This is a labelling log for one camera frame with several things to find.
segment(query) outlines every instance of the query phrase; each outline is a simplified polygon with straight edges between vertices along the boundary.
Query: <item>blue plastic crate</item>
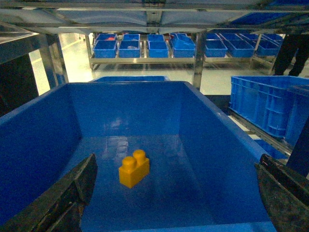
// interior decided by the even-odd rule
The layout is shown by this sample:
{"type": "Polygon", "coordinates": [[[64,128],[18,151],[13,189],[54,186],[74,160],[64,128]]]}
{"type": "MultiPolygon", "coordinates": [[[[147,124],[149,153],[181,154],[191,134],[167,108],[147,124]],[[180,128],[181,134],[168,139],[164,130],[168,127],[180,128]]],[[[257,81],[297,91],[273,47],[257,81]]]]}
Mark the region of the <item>blue plastic crate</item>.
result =
{"type": "Polygon", "coordinates": [[[207,40],[205,55],[207,57],[225,57],[227,47],[221,40],[207,40]]]}
{"type": "Polygon", "coordinates": [[[280,47],[272,41],[261,40],[257,48],[258,56],[276,56],[280,47]]]}
{"type": "Polygon", "coordinates": [[[167,76],[104,76],[92,82],[117,82],[117,81],[169,81],[167,76]]]}
{"type": "Polygon", "coordinates": [[[233,57],[249,58],[254,54],[254,47],[244,40],[225,40],[224,44],[233,57]]]}
{"type": "Polygon", "coordinates": [[[147,35],[147,41],[165,41],[163,35],[147,35]]]}
{"type": "Polygon", "coordinates": [[[268,134],[283,138],[293,106],[291,86],[309,85],[293,76],[232,76],[230,108],[268,134]]]}
{"type": "Polygon", "coordinates": [[[139,41],[121,41],[119,46],[120,58],[139,58],[140,42],[139,41]]]}
{"type": "Polygon", "coordinates": [[[177,49],[195,49],[195,43],[187,36],[177,34],[172,40],[173,47],[177,49]]]}
{"type": "Polygon", "coordinates": [[[169,34],[169,44],[173,48],[173,42],[177,39],[178,35],[188,36],[186,33],[170,33],[169,34]]]}
{"type": "Polygon", "coordinates": [[[117,41],[99,40],[93,48],[95,58],[115,58],[117,41]]]}
{"type": "Polygon", "coordinates": [[[255,140],[257,144],[259,144],[272,158],[275,159],[287,159],[287,157],[282,154],[280,151],[276,150],[274,147],[266,143],[262,139],[255,140]]]}
{"type": "Polygon", "coordinates": [[[117,34],[99,34],[96,41],[99,40],[117,40],[117,34]]]}
{"type": "Polygon", "coordinates": [[[167,58],[169,57],[169,49],[165,41],[149,41],[149,57],[167,58]]]}
{"type": "Polygon", "coordinates": [[[83,231],[276,231],[254,167],[265,150],[187,82],[69,83],[0,128],[0,224],[95,153],[83,231]],[[136,149],[151,170],[128,189],[118,168],[136,149]]]}
{"type": "Polygon", "coordinates": [[[218,36],[218,34],[215,33],[207,33],[206,34],[207,40],[220,40],[221,38],[218,36]]]}
{"type": "Polygon", "coordinates": [[[122,41],[140,41],[140,34],[124,34],[122,41]]]}
{"type": "Polygon", "coordinates": [[[285,140],[291,146],[295,146],[309,116],[309,86],[294,86],[290,91],[294,99],[285,140]]]}
{"type": "Polygon", "coordinates": [[[171,47],[173,48],[173,56],[175,58],[191,58],[194,57],[195,49],[178,49],[173,47],[172,41],[170,42],[171,47]]]}
{"type": "Polygon", "coordinates": [[[219,34],[224,40],[242,40],[237,34],[219,34]]]}

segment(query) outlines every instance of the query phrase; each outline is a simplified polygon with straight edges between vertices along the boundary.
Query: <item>floor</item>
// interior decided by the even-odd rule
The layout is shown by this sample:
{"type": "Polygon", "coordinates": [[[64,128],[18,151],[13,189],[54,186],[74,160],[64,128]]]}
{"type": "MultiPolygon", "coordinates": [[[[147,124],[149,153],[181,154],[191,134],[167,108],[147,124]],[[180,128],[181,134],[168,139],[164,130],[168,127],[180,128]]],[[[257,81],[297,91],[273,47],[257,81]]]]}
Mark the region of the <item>floor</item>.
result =
{"type": "MultiPolygon", "coordinates": [[[[157,65],[100,65],[92,71],[87,58],[84,36],[73,33],[60,35],[64,60],[69,82],[88,82],[102,76],[165,75],[172,81],[192,83],[193,65],[157,64],[157,65]]],[[[39,94],[48,91],[49,85],[40,52],[30,53],[39,94]]],[[[252,68],[249,63],[207,64],[204,67],[200,91],[205,95],[229,95],[231,76],[268,75],[269,69],[263,66],[252,68]]],[[[309,74],[306,66],[300,76],[309,74]]]]}

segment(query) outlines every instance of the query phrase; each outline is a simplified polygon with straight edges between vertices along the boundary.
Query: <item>person's leg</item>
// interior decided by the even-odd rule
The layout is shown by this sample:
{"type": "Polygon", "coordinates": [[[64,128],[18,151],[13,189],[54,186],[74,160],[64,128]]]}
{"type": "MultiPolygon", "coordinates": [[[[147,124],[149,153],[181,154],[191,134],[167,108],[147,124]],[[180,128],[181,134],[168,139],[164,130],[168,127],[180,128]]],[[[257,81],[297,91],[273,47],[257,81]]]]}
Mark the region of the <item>person's leg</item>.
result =
{"type": "Polygon", "coordinates": [[[274,64],[275,75],[283,75],[289,67],[297,50],[298,35],[287,35],[282,43],[277,59],[274,64]]]}
{"type": "Polygon", "coordinates": [[[303,71],[306,60],[309,58],[309,35],[299,35],[298,53],[295,57],[296,62],[289,72],[290,76],[298,76],[303,71]]]}

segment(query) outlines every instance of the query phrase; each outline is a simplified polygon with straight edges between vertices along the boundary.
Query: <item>metal bar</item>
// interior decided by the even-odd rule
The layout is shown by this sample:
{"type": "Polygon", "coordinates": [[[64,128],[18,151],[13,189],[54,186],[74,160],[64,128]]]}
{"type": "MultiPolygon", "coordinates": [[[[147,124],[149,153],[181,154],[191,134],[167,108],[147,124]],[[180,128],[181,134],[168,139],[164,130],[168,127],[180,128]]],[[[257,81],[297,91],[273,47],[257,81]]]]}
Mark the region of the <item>metal bar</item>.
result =
{"type": "Polygon", "coordinates": [[[259,48],[261,38],[262,38],[262,34],[259,34],[259,38],[257,39],[256,45],[255,45],[255,48],[254,48],[255,51],[259,48]]]}
{"type": "Polygon", "coordinates": [[[90,46],[90,38],[88,35],[85,36],[85,41],[86,41],[86,46],[87,46],[87,54],[88,54],[88,60],[89,60],[89,66],[91,69],[93,69],[93,64],[91,62],[91,56],[92,56],[92,52],[91,52],[91,46],[90,46]]]}
{"type": "Polygon", "coordinates": [[[56,76],[55,67],[53,64],[52,54],[48,46],[40,48],[40,54],[44,69],[46,72],[47,80],[49,83],[50,89],[59,85],[58,78],[56,76]]]}
{"type": "Polygon", "coordinates": [[[224,64],[224,63],[235,63],[235,62],[249,62],[251,58],[236,58],[236,57],[215,57],[215,58],[209,58],[205,57],[204,62],[205,63],[214,63],[214,64],[224,64]]]}
{"type": "Polygon", "coordinates": [[[164,7],[145,6],[143,3],[85,3],[85,2],[34,2],[34,1],[0,1],[0,8],[57,8],[61,11],[207,11],[207,12],[248,12],[248,13],[309,13],[305,6],[267,6],[247,4],[181,4],[168,3],[164,7]]]}
{"type": "Polygon", "coordinates": [[[255,133],[257,136],[262,138],[265,142],[268,144],[272,145],[275,149],[280,151],[282,154],[284,154],[286,157],[289,157],[292,153],[292,150],[283,142],[278,141],[271,137],[269,134],[266,132],[262,131],[261,129],[257,128],[254,124],[251,122],[247,121],[243,117],[239,116],[233,111],[230,111],[230,115],[237,120],[240,124],[251,130],[253,133],[255,133]]]}
{"type": "Polygon", "coordinates": [[[70,23],[14,23],[18,27],[26,28],[26,29],[36,29],[36,28],[80,28],[87,29],[91,28],[93,31],[100,30],[110,30],[117,31],[118,28],[133,28],[133,29],[183,29],[184,31],[191,31],[192,29],[198,30],[208,30],[208,29],[245,29],[245,30],[280,30],[280,31],[290,31],[290,30],[309,30],[308,26],[302,26],[301,28],[298,26],[287,26],[286,28],[282,28],[281,25],[215,25],[215,24],[164,24],[164,25],[141,25],[134,23],[88,23],[88,24],[70,24],[70,23]]]}
{"type": "Polygon", "coordinates": [[[61,49],[61,43],[58,35],[46,35],[47,37],[52,37],[51,39],[55,42],[49,46],[51,50],[52,60],[54,68],[56,71],[56,76],[59,84],[68,83],[68,74],[64,62],[64,57],[61,49]]]}
{"type": "Polygon", "coordinates": [[[48,45],[45,35],[37,33],[9,38],[0,42],[0,63],[5,63],[48,45]]]}
{"type": "Polygon", "coordinates": [[[194,58],[90,58],[92,64],[193,64],[194,58]]]}
{"type": "Polygon", "coordinates": [[[193,86],[200,90],[203,64],[205,59],[205,46],[206,46],[206,34],[205,32],[200,32],[197,34],[196,42],[196,53],[195,53],[195,63],[194,63],[194,74],[193,74],[193,86]]]}

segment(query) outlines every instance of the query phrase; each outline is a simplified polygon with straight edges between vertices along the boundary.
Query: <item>bin floor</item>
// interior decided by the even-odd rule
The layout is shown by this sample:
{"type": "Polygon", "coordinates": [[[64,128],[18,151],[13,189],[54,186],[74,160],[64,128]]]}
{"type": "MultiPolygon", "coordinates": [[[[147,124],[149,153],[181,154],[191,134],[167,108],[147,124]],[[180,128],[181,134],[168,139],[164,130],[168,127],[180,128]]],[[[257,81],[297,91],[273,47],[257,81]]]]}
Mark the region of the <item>bin floor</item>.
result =
{"type": "Polygon", "coordinates": [[[83,138],[62,175],[90,153],[96,154],[98,175],[82,218],[84,232],[214,224],[178,135],[83,138]],[[146,151],[150,174],[129,189],[119,183],[118,168],[136,149],[146,151]]]}

